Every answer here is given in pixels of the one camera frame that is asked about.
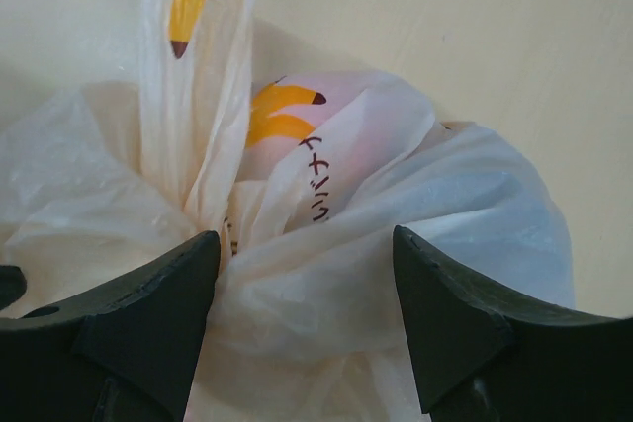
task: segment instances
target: wrinkled plastic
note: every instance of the wrinkled plastic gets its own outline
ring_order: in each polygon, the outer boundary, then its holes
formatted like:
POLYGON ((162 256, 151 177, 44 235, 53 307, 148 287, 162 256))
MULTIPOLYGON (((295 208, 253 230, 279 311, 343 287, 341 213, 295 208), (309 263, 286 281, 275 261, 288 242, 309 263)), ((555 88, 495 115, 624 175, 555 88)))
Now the wrinkled plastic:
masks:
POLYGON ((61 93, 0 135, 2 258, 29 282, 3 316, 215 229, 224 269, 189 420, 408 421, 422 416, 395 225, 573 305, 564 220, 496 133, 441 124, 384 73, 290 76, 276 85, 308 99, 251 108, 253 0, 203 2, 192 30, 172 26, 175 0, 143 0, 137 86, 61 93))

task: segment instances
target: crumpled plastic bag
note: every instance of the crumpled plastic bag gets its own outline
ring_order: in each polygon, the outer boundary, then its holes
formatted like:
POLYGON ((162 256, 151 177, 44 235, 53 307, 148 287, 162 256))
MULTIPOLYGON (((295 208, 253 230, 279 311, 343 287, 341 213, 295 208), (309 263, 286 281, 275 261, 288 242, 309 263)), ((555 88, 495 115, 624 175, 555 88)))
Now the crumpled plastic bag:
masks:
POLYGON ((253 1, 142 0, 137 85, 60 93, 0 135, 2 259, 28 280, 2 316, 214 229, 188 420, 422 420, 394 226, 573 306, 565 222, 496 133, 391 75, 289 76, 251 102, 253 1))

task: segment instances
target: banana illustration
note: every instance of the banana illustration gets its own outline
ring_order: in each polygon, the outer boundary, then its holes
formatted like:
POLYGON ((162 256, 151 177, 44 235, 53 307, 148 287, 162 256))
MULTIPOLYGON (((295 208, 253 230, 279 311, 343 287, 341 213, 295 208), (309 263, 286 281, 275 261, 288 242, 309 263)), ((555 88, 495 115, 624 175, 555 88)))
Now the banana illustration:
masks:
POLYGON ((180 59, 194 33, 205 0, 173 0, 169 16, 169 39, 176 59, 180 59))
POLYGON ((276 135, 303 140, 315 130, 310 123, 289 114, 271 115, 287 106, 325 102, 323 94, 301 86, 269 84, 253 99, 246 146, 276 135))

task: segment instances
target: white table surface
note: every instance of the white table surface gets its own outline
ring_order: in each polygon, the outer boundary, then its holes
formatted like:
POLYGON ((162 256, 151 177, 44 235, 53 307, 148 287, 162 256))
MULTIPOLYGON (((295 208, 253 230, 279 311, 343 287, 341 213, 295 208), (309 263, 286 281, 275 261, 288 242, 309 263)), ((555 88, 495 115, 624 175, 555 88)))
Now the white table surface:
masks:
MULTIPOLYGON (((138 0, 0 0, 0 127, 136 75, 138 0)), ((500 131, 566 215, 579 306, 633 313, 633 0, 258 0, 255 76, 369 65, 500 131)))

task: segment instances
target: white plastic bag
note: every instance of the white plastic bag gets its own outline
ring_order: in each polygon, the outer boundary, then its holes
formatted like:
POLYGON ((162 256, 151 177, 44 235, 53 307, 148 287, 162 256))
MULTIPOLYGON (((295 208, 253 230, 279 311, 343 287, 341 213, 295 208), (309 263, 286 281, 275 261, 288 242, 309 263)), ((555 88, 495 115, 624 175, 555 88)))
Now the white plastic bag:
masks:
POLYGON ((564 221, 498 135, 445 127, 393 76, 291 76, 251 111, 252 2, 143 0, 138 88, 62 93, 0 135, 2 258, 29 283, 2 315, 215 229, 189 420, 421 420, 394 226, 571 306, 564 221))

